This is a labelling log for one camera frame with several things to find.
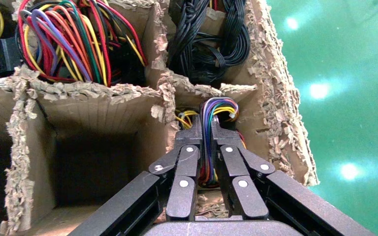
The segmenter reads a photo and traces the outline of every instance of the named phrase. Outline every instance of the green surface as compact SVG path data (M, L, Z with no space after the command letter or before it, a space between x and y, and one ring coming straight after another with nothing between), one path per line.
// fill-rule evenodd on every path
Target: green surface
M378 0L267 0L301 92L319 186L378 235Z

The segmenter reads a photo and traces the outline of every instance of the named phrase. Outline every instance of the orange wire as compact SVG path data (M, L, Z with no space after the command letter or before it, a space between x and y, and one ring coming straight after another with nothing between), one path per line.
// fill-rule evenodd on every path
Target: orange wire
M69 36L71 42L73 43L73 46L76 49L79 49L79 45L76 42L76 39L72 35L72 32L70 31L70 28L66 24L67 22L62 18L62 16L59 13L55 12L55 11L46 11L45 14L48 15L48 16L53 17L56 21L58 21L60 23L60 25L63 27L64 31ZM81 50L76 50L76 51L79 53L79 56L81 57L82 62L84 62L84 66L86 67L86 70L88 71L88 73L92 74L91 73L90 65L88 63L86 63L87 62L86 61L86 57L84 56L84 54L82 53L82 51Z
M61 5L57 5L55 7L53 7L53 10L56 11L56 10L61 10L67 17L67 19L69 20L70 22L70 26L73 28L73 31L74 31L74 34L76 35L76 37L78 39L81 38L80 34L79 34L79 31L77 30L77 27L76 27L76 24L75 22L73 21L71 15L69 14L69 12L66 10L66 8L62 7ZM78 40L78 43L79 43L79 49L82 50L82 53L85 55L86 57L86 63L89 65L90 67L90 60L89 60L89 56L88 54L86 53L86 49L85 49L85 45L83 44L83 42L81 40Z

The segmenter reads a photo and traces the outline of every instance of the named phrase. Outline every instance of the cardboard box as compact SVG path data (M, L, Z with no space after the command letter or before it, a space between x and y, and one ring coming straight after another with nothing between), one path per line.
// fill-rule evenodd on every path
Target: cardboard box
M15 9L19 2L14 2ZM198 107L215 96L239 103L236 126L249 150L304 185L318 184L298 111L299 92L287 71L265 0L247 0L250 56L228 71L220 89L192 85L166 67L167 42L175 31L167 15L168 2L110 3L134 25L142 41L149 61L145 70L149 88L51 85L26 67L4 79L12 91L5 105L14 109L11 119L7 115L11 139L6 139L8 147L13 144L6 171L8 219L0 226L2 234L67 235L173 148L176 107ZM202 30L219 32L223 19L222 13L208 9Z

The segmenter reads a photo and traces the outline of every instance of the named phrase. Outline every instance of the red wire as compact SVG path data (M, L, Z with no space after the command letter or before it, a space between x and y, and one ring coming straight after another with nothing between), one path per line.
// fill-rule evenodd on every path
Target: red wire
M21 5L20 5L20 8L18 10L18 28L19 28L19 32L20 32L20 38L21 38L21 45L22 45L22 51L24 53L24 55L28 55L27 54L27 48L25 46L25 39L24 39L24 28L23 28L23 21L21 19L21 10L24 10L25 6L27 5L27 3L29 2L30 0L24 0ZM30 68L32 68L33 70L37 70L37 68L33 65L33 63L31 62L30 58L29 57L26 57L25 58L25 61L26 63L28 64L28 66ZM53 76L48 76L46 74L40 74L42 77L44 78L47 78L47 79L51 79L51 80L54 80L54 81L66 81L66 82L74 82L73 79L68 79L68 78L59 78L59 77L53 77Z
M108 87L111 87L111 62L109 61L108 48L106 47L105 32L103 30L101 18L99 17L99 15L97 13L96 7L91 3L89 3L89 5L91 6L91 10L92 10L92 13L94 14L96 24L98 25L98 28L99 28L99 34L100 34L100 38L101 38L103 55L105 57L106 67L107 67L107 71L108 71L107 85L108 85Z
M108 8L109 10L111 10L115 15L117 15L119 18L121 18L122 21L124 21L124 23L129 27L129 29L131 30L131 33L134 37L134 40L135 40L135 44L137 45L137 49L138 51L140 52L141 54L141 57L143 58L143 61L145 63L145 65L148 65L148 62L147 62L147 59L146 57L144 56L144 53L143 53L143 49L141 48L141 44L140 44L140 40L138 39L138 35L137 33L135 32L134 30L134 27L132 27L132 25L129 23L128 20L126 20L126 18L124 16L122 16L118 11L114 10L113 8L111 8L110 6L107 6L104 2L102 2L101 0L97 0L97 2L99 2L100 4L104 5L106 8Z

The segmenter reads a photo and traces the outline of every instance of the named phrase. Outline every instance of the cable harness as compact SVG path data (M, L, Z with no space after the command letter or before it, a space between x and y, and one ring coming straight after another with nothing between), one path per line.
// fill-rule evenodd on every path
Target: cable harness
M43 78L109 87L123 83L123 63L148 64L133 26L106 0L78 0L77 5L71 0L45 1L27 10L29 1L21 4L16 38L24 61ZM35 55L29 47L30 30L38 37ZM117 58L121 54L128 57L122 63Z
M223 36L199 32L208 6L218 9L217 1L186 0L173 41L168 47L168 66L187 76L192 84L218 85L229 67L242 64L250 51L250 38L244 24L245 0L223 0Z

